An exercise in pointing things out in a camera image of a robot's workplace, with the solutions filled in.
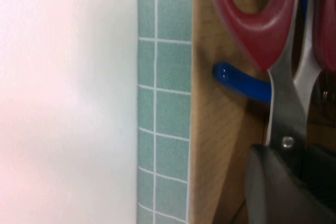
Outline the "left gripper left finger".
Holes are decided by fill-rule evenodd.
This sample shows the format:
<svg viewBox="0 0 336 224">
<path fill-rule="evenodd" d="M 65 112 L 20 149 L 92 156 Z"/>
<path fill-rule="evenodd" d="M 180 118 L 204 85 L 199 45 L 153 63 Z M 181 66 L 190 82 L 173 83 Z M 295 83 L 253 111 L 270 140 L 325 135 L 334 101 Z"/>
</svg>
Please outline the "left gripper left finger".
<svg viewBox="0 0 336 224">
<path fill-rule="evenodd" d="M 335 198 L 317 198 L 272 149 L 253 145 L 245 182 L 249 223 L 335 223 Z"/>
</svg>

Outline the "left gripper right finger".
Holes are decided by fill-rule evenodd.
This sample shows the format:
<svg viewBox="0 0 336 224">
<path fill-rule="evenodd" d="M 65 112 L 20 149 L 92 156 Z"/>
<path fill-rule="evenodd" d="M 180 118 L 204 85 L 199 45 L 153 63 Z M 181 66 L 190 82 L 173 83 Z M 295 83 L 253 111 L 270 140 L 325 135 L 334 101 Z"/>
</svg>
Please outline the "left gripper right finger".
<svg viewBox="0 0 336 224">
<path fill-rule="evenodd" d="M 305 149 L 302 180 L 317 198 L 335 198 L 335 152 L 322 145 Z"/>
</svg>

